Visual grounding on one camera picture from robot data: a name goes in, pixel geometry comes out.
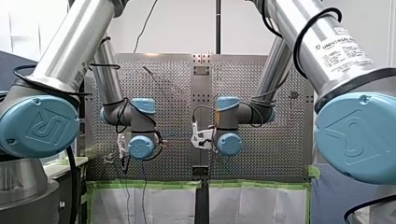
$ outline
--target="vertical pole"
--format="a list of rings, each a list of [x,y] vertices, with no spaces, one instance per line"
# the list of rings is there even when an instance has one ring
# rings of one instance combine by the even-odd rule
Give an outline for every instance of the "vertical pole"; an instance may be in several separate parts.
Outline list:
[[[221,54],[221,0],[216,0],[216,54]]]

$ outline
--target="table surface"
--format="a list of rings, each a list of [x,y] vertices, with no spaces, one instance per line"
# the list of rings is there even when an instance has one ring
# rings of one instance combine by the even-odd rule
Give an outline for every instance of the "table surface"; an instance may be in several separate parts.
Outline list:
[[[76,166],[79,167],[82,164],[88,162],[88,157],[75,157]],[[43,165],[44,171],[48,178],[56,179],[59,176],[67,174],[70,171],[69,160],[65,159],[62,161],[55,161],[50,164]]]

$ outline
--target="label sticker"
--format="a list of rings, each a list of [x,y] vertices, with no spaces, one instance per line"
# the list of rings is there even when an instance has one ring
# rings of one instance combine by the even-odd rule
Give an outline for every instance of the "label sticker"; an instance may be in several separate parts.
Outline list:
[[[315,45],[319,63],[333,77],[338,78],[350,67],[373,63],[350,35],[336,35]]]
[[[88,64],[87,63],[82,63],[80,69],[77,71],[75,78],[72,82],[72,85],[74,87],[74,89],[79,88],[79,86],[81,85],[82,81],[84,80],[85,74],[87,74],[88,71]]]
[[[349,35],[349,32],[344,27],[334,27],[334,31],[339,35]]]

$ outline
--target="logo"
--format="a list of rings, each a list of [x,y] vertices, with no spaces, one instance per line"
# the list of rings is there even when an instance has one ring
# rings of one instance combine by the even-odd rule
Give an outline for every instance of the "logo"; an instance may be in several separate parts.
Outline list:
[[[326,128],[329,144],[345,156],[346,164],[367,161],[384,151],[381,141],[368,128],[367,118],[361,111],[339,119]]]
[[[69,118],[48,109],[41,109],[35,115],[26,137],[48,145],[58,146],[69,123]]]

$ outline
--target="metal bracket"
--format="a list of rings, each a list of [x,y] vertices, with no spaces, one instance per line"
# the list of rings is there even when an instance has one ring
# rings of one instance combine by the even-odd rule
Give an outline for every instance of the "metal bracket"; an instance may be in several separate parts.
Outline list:
[[[209,76],[209,66],[194,66],[195,76]]]
[[[192,166],[192,175],[209,175],[208,166]]]
[[[209,76],[210,54],[193,54],[194,75]]]
[[[212,148],[212,136],[213,136],[213,129],[202,130],[198,132],[198,124],[194,122],[192,124],[192,137],[191,142],[194,147],[200,149],[210,149]]]

